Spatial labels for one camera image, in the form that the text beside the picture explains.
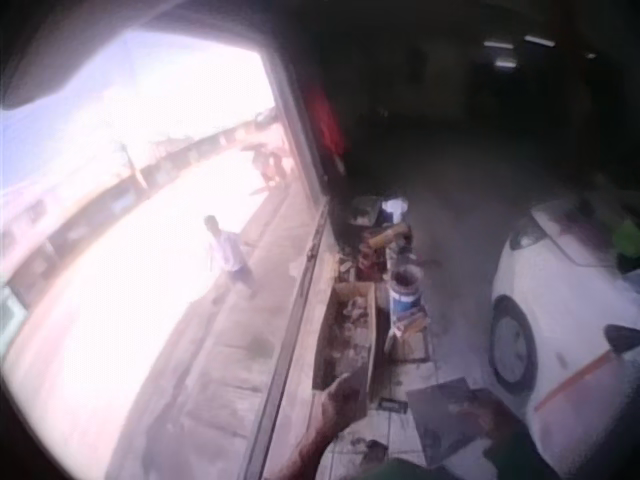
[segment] blue bucket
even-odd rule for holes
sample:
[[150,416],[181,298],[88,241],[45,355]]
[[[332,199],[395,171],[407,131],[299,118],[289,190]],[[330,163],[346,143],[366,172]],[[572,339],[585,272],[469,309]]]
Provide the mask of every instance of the blue bucket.
[[397,315],[422,303],[422,269],[416,265],[404,265],[391,273],[389,295],[391,297],[391,315]]

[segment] wooden crate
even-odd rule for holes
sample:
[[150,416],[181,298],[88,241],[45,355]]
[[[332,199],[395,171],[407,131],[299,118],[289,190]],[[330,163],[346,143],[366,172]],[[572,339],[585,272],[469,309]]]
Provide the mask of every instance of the wooden crate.
[[373,367],[375,358],[375,347],[377,339],[377,320],[376,320],[376,288],[373,282],[348,282],[334,284],[327,303],[318,342],[316,345],[315,362],[313,366],[312,389],[316,391],[325,390],[331,385],[335,379],[334,368],[330,361],[327,360],[327,350],[329,348],[329,334],[331,327],[341,313],[338,306],[341,303],[347,303],[355,297],[367,297],[367,308],[369,311],[369,359],[366,369],[366,389],[369,401],[372,400],[371,381],[373,377]]

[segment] sky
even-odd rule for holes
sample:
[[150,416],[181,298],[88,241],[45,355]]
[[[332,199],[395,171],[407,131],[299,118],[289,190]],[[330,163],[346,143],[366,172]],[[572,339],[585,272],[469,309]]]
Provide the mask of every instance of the sky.
[[1,187],[55,179],[89,162],[134,161],[150,141],[211,135],[274,100],[257,53],[204,40],[129,32],[105,47],[58,93],[2,111]]

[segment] car wheel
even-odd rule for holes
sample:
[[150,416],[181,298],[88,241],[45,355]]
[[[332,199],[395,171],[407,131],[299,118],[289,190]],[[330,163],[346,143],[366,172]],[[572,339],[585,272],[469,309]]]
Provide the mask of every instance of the car wheel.
[[498,383],[510,394],[533,390],[538,372],[533,332],[524,312],[508,297],[494,305],[489,364]]

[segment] street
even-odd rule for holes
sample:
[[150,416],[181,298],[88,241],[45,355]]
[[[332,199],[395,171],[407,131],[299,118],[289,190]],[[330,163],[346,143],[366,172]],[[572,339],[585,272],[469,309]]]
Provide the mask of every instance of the street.
[[241,231],[266,193],[251,154],[185,171],[98,238],[52,284],[3,375],[49,451],[102,478],[129,409],[176,322],[211,286],[202,219]]

